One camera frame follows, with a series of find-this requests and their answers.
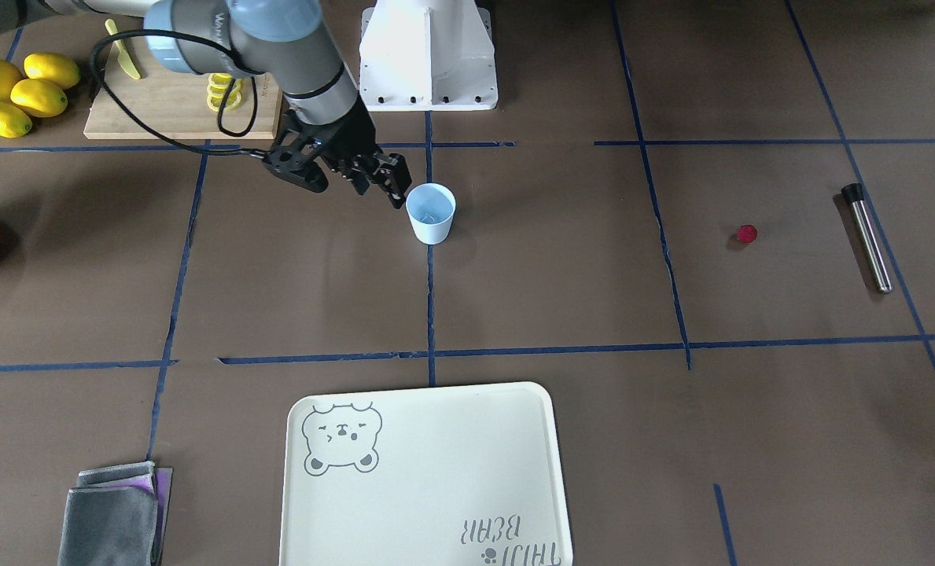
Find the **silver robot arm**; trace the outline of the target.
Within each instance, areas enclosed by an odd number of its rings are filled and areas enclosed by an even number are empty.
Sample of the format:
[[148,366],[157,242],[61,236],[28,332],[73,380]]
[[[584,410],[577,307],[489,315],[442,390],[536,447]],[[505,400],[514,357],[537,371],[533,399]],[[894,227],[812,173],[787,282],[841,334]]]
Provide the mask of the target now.
[[357,82],[317,1],[30,1],[32,16],[119,14],[142,19],[152,57],[181,74],[270,75],[288,108],[272,146],[252,150],[271,175],[313,193],[327,171],[358,194],[380,187],[393,208],[412,178],[381,150]]

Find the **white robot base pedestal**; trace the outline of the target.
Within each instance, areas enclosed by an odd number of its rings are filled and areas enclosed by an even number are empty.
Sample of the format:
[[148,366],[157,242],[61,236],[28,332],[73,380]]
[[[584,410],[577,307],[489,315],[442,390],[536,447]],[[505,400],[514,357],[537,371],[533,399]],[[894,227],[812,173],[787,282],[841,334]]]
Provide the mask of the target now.
[[371,112],[475,112],[499,103],[488,9],[377,1],[362,13],[359,92]]

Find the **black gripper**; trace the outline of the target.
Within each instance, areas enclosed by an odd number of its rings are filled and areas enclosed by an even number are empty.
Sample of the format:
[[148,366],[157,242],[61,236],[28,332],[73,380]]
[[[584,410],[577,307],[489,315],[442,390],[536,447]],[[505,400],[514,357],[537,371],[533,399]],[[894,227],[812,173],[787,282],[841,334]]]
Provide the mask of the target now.
[[308,124],[294,108],[282,112],[278,131],[262,164],[273,176],[295,186],[323,193],[329,186],[321,168],[344,176],[359,196],[371,182],[387,193],[389,203],[401,209],[412,186],[405,156],[380,152],[376,126],[363,101],[337,121],[326,125]]

